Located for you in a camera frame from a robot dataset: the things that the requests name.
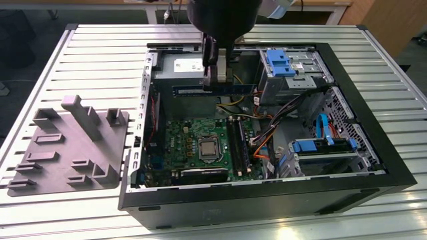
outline orange wire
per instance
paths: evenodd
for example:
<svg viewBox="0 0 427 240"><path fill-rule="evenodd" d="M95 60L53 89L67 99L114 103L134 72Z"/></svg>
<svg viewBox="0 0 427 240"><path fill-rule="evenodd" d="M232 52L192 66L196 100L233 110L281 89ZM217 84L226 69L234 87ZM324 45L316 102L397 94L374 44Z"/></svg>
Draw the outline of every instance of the orange wire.
<svg viewBox="0 0 427 240"><path fill-rule="evenodd" d="M254 116L254 117L264 117L262 115L258 115L258 114L256 113L256 109L257 109L257 108L258 108L258 106L254 105L254 107L253 107L253 116ZM268 119L272 119L273 116L269 115L269 114L266 114L266 118L268 118Z"/></svg>
<svg viewBox="0 0 427 240"><path fill-rule="evenodd" d="M274 131L272 131L272 133L268 135L268 137L265 137L264 141L261 142L261 144L258 145L254 153L253 153L253 157L256 157L256 155L258 154L258 151L261 150L261 147L265 145L268 139L272 137Z"/></svg>
<svg viewBox="0 0 427 240"><path fill-rule="evenodd" d="M254 158L260 158L260 159L269 159L269 157L265 156L265 155L254 155L253 157L254 157Z"/></svg>
<svg viewBox="0 0 427 240"><path fill-rule="evenodd" d="M330 123L328 123L328 126L329 126L329 128L330 128L330 130L332 130L333 137L334 137L334 138L338 138L340 135L338 135L338 132L337 132L336 129L334 129L334 126L333 126Z"/></svg>

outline cpu socket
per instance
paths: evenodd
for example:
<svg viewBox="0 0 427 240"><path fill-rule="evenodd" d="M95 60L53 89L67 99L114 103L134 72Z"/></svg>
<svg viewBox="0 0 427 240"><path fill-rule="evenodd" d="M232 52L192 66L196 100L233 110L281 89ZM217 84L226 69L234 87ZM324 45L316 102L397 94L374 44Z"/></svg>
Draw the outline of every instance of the cpu socket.
<svg viewBox="0 0 427 240"><path fill-rule="evenodd" d="M206 164L213 163L220 158L218 138L217 136L201 136L197 139L198 159Z"/></svg>

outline blue connector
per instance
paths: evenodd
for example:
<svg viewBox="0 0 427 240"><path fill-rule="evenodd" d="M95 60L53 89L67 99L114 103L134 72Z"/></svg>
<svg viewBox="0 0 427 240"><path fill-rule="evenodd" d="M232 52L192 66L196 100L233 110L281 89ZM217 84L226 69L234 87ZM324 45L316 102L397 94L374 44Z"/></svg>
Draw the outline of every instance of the blue connector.
<svg viewBox="0 0 427 240"><path fill-rule="evenodd" d="M290 60L282 50L266 50L266 61L274 77L293 77L296 72L290 67Z"/></svg>
<svg viewBox="0 0 427 240"><path fill-rule="evenodd" d="M316 121L314 121L314 134L317 138L322 138L321 136L321 128L322 128L322 134L324 134L324 138L326 140L326 143L329 145L333 145L333 140L332 140L332 134L329 131L329 124L328 124L328 116L324 113L320 113Z"/></svg>
<svg viewBox="0 0 427 240"><path fill-rule="evenodd" d="M281 167L281 165L285 162L285 160L286 160L286 155L282 154L282 157L281 157L280 162L278 162L278 167Z"/></svg>
<svg viewBox="0 0 427 240"><path fill-rule="evenodd" d="M301 140L292 143L293 152L314 152L317 151L313 140Z"/></svg>
<svg viewBox="0 0 427 240"><path fill-rule="evenodd" d="M349 138L348 143L349 143L350 149L354 151L357 149L357 141L353 138Z"/></svg>

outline motherboard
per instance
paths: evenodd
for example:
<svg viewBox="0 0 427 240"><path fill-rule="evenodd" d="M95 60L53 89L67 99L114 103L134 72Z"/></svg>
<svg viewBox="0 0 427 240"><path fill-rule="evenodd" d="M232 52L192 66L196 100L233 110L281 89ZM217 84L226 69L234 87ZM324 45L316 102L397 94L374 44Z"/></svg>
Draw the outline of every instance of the motherboard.
<svg viewBox="0 0 427 240"><path fill-rule="evenodd" d="M209 182L205 178L224 178L224 182L257 180L262 175L260 163L249 155L238 156L238 152L248 153L244 148L253 135L249 119L166 121L164 156L150 159L157 186L173 185L174 179L180 179L178 184L194 184L197 179Z"/></svg>

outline aluminum slotted table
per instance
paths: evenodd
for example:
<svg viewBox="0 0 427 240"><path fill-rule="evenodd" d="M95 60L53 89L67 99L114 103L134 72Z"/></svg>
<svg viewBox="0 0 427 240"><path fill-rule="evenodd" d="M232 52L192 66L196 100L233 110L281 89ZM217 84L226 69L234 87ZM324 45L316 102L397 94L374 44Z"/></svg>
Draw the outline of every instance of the aluminum slotted table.
<svg viewBox="0 0 427 240"><path fill-rule="evenodd" d="M329 43L417 184L341 214L153 232L117 210L118 188L9 197L5 186L35 130L35 110L62 111L62 96L78 94L97 112L119 108L134 119L146 43L200 42L190 25L69 25L0 149L0 238L427 238L427 100L370 33L354 26L257 25L244 41ZM131 143L129 134L125 146Z"/></svg>

